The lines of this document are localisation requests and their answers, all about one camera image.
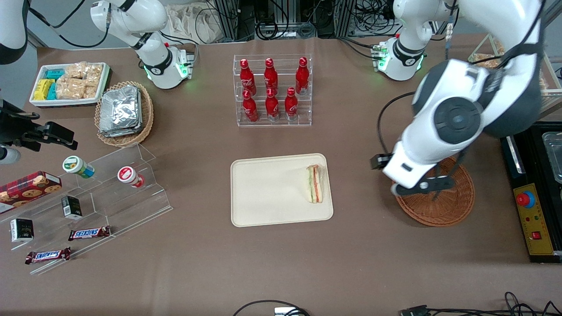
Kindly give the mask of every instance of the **brown table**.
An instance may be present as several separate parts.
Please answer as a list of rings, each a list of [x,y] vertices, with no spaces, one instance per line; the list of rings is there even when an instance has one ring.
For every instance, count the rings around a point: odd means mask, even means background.
[[[466,58],[481,35],[456,35],[452,57]],[[375,43],[379,39],[366,42]],[[474,210],[450,228],[409,218],[391,182],[369,170],[381,152],[380,108],[413,91],[443,59],[431,42],[423,68],[407,82],[373,72],[371,63],[336,40],[251,41],[201,47],[193,80],[169,90],[152,85],[132,49],[39,49],[39,65],[107,62],[111,83],[134,80],[155,104],[143,143],[157,156],[156,179],[174,210],[41,276],[0,238],[2,315],[231,315],[258,299],[281,299],[315,315],[395,315],[402,308],[501,308],[505,291],[544,306],[562,297],[561,265],[529,264],[499,142],[481,136],[465,166],[476,187]],[[242,129],[234,118],[234,54],[314,51],[310,128]],[[384,117],[392,143],[411,121],[410,100]],[[74,130],[76,154],[94,160],[116,148],[96,137],[94,109],[27,111]],[[236,159],[321,152],[328,159],[334,216],[324,222],[237,228],[230,222],[230,164]],[[73,154],[44,145],[0,167],[0,182],[36,170],[60,174]],[[272,315],[272,306],[244,315]]]

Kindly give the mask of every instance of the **red bottle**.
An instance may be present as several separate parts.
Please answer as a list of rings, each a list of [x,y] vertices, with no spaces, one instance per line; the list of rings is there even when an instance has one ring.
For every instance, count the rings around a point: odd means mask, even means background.
[[[244,90],[250,91],[252,93],[252,96],[255,96],[257,91],[256,82],[253,78],[252,70],[248,66],[248,60],[240,60],[240,67],[242,68],[242,70],[240,71],[240,81],[242,81]]]
[[[309,92],[309,68],[307,67],[308,60],[305,57],[301,57],[298,61],[298,69],[297,69],[297,84],[296,92],[298,95],[303,96]]]
[[[294,95],[295,91],[293,87],[287,89],[287,97],[285,98],[285,114],[289,121],[294,121],[297,119],[297,105],[298,100]]]
[[[279,81],[277,80],[277,71],[273,67],[273,59],[271,58],[265,60],[264,79],[265,79],[265,88],[273,89],[273,93],[276,96],[277,85],[279,84]]]
[[[252,99],[250,91],[248,90],[244,90],[242,96],[244,97],[242,106],[244,107],[244,113],[248,117],[248,120],[252,123],[257,122],[260,119],[260,115],[257,113],[256,101]]]
[[[265,110],[268,112],[268,120],[275,122],[279,120],[279,101],[273,93],[273,89],[267,89],[268,97],[265,99]]]

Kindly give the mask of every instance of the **acrylic display stand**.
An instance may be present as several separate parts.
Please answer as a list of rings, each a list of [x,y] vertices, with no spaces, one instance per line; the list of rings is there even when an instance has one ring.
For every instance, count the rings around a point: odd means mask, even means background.
[[[497,39],[495,39],[492,35],[487,34],[472,52],[468,61],[475,61],[474,55],[477,53],[490,56],[501,56],[504,54],[504,48]],[[540,78],[542,93],[541,117],[544,117],[559,109],[560,101],[562,100],[562,87],[560,86],[560,82],[556,77],[552,64],[550,63],[546,53],[541,64]]]
[[[172,209],[166,192],[156,183],[151,163],[155,159],[142,145],[134,144],[96,159],[90,164],[96,169],[94,176],[83,179],[75,174],[60,176],[62,189],[41,197],[25,206],[8,211],[9,217],[0,220],[0,229],[9,235],[10,221],[27,218],[33,221],[35,237],[26,243],[12,243],[13,251],[21,254],[21,264],[30,251],[43,252],[71,247],[70,260],[111,241]],[[133,167],[144,177],[141,188],[133,188],[117,179],[123,166]],[[67,219],[63,215],[61,199],[73,196],[80,200],[83,217]],[[71,230],[111,226],[111,235],[105,238],[68,241]],[[31,274],[41,274],[66,261],[53,260],[30,265]]]
[[[294,87],[296,83],[295,74],[298,69],[298,60],[301,57],[308,59],[309,91],[308,94],[298,97],[298,118],[295,121],[287,120],[285,116],[285,97],[287,96],[287,88]],[[265,60],[272,58],[275,69],[278,73],[279,88],[277,100],[279,100],[279,120],[271,122],[265,110]],[[256,101],[257,111],[260,119],[252,123],[244,114],[242,107],[242,82],[240,81],[240,60],[247,59],[250,69],[253,72],[256,81],[257,93],[253,96]],[[234,78],[234,102],[236,104],[236,121],[239,127],[284,127],[284,126],[310,126],[312,125],[312,54],[292,54],[292,55],[234,55],[233,62],[233,78]]]

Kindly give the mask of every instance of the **white bag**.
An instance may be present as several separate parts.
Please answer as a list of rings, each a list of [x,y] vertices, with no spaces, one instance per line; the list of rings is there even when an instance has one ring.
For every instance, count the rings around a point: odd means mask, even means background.
[[[209,8],[211,10],[201,12],[203,9]],[[212,43],[223,37],[219,25],[219,13],[207,2],[169,4],[166,6],[166,12],[172,36],[189,38],[203,43]]]

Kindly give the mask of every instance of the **foil packet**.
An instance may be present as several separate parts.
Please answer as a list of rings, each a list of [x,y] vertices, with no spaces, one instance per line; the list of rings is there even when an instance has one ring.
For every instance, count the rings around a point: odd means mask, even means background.
[[[137,134],[142,130],[140,90],[132,85],[109,90],[102,96],[99,132],[105,137]]]

